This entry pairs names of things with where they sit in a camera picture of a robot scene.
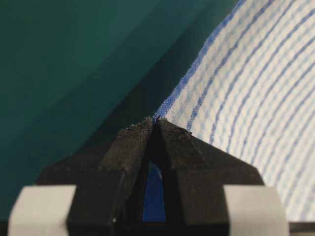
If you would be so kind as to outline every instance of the blue and white striped cloth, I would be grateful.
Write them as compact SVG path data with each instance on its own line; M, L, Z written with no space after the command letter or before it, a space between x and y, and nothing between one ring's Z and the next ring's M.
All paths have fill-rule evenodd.
M248 163L315 220L315 0L241 0L155 117Z

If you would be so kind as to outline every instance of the white paper strip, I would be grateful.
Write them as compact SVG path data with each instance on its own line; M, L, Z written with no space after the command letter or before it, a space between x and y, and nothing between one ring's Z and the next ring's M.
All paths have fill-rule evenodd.
M225 185L230 236L288 236L285 211L274 187Z
M26 186L9 218L8 236L68 236L75 185Z

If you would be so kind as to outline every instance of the clamp jaw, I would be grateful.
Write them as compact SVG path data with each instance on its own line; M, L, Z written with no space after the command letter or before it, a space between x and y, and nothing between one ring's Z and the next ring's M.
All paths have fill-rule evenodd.
M161 169L166 222L142 222L149 161ZM122 129L110 144L46 167L31 191L62 186L75 186L63 235L289 235L277 193L264 186L255 167L165 119L146 118ZM21 199L23 191L10 215L10 236L38 232L36 220L25 227ZM52 235L55 226L46 221L44 227L41 234Z

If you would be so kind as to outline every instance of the teal backdrop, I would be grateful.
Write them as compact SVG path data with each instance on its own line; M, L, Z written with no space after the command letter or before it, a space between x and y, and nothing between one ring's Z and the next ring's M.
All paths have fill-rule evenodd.
M153 115L236 2L0 1L0 220L44 166Z

